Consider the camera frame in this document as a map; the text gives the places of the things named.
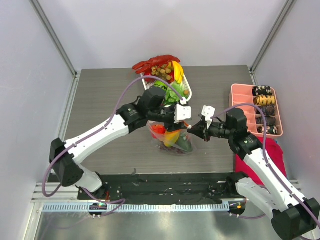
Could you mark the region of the red apple toy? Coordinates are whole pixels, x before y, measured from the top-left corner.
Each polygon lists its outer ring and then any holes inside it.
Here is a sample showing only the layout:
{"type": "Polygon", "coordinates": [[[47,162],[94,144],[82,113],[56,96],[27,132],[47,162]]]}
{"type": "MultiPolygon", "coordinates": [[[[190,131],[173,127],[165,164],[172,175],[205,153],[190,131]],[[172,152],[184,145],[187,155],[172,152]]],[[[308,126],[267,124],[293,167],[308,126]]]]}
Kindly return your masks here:
{"type": "Polygon", "coordinates": [[[154,124],[151,129],[155,134],[163,135],[166,133],[166,128],[161,124],[154,124]]]}

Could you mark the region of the clear zip bag orange zipper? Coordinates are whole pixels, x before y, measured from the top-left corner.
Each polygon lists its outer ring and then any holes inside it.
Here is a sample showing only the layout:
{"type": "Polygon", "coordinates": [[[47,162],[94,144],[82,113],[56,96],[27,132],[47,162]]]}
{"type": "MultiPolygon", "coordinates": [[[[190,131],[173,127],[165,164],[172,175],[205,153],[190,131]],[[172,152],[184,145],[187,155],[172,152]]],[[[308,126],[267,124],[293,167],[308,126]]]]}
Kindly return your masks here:
{"type": "Polygon", "coordinates": [[[197,150],[191,135],[186,129],[169,132],[164,123],[149,121],[147,124],[154,145],[162,152],[185,156],[197,150]]]}

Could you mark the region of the orange yellow mango toy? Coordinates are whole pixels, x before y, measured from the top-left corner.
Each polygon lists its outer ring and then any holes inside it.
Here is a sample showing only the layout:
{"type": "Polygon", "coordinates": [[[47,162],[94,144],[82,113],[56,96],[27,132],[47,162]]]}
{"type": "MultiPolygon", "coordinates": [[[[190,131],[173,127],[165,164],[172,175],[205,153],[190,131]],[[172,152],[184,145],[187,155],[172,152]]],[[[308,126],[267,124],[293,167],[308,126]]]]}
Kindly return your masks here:
{"type": "Polygon", "coordinates": [[[163,140],[163,143],[166,147],[173,147],[177,140],[179,139],[180,137],[180,131],[179,130],[176,130],[176,131],[167,131],[165,134],[164,134],[164,140],[163,140]]]}

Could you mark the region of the purple grape bunch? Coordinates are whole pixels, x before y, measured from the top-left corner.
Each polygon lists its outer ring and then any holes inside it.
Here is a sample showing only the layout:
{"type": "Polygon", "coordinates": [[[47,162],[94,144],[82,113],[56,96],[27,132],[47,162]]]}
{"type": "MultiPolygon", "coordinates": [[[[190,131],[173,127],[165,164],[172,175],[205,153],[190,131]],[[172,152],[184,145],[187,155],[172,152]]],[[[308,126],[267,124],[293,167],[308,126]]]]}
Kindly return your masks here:
{"type": "Polygon", "coordinates": [[[165,145],[160,145],[159,146],[159,149],[161,151],[165,151],[167,153],[170,153],[170,154],[175,154],[175,155],[182,155],[184,154],[185,152],[179,148],[176,148],[174,146],[171,146],[171,147],[167,147],[165,145]]]}

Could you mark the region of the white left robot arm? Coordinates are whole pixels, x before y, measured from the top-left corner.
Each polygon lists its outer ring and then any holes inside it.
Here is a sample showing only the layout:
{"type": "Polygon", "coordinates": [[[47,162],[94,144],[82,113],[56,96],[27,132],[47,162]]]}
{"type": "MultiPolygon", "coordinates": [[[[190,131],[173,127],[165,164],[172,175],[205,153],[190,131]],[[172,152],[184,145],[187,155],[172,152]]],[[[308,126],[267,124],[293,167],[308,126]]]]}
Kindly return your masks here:
{"type": "Polygon", "coordinates": [[[183,129],[185,98],[166,107],[166,93],[162,88],[151,87],[131,103],[116,107],[103,123],[72,139],[51,142],[49,169],[59,180],[59,187],[77,185],[100,200],[107,192],[100,176],[82,166],[82,162],[106,144],[124,137],[147,125],[149,121],[165,123],[171,129],[183,129]]]}

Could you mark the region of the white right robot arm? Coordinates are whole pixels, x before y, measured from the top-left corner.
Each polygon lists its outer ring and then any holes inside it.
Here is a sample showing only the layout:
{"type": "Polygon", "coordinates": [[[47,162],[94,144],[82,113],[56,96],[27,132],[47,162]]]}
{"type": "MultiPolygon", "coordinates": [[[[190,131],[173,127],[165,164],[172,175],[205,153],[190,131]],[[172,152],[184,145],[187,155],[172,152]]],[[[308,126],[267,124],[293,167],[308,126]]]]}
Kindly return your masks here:
{"type": "Polygon", "coordinates": [[[262,181],[256,184],[244,172],[230,176],[226,193],[250,200],[271,221],[274,231],[282,240],[306,239],[320,232],[320,204],[315,198],[306,198],[274,164],[260,141],[247,126],[247,117],[241,108],[224,111],[224,122],[214,122],[214,109],[204,106],[200,121],[187,131],[208,142],[212,137],[227,139],[231,151],[250,167],[262,181]]]}

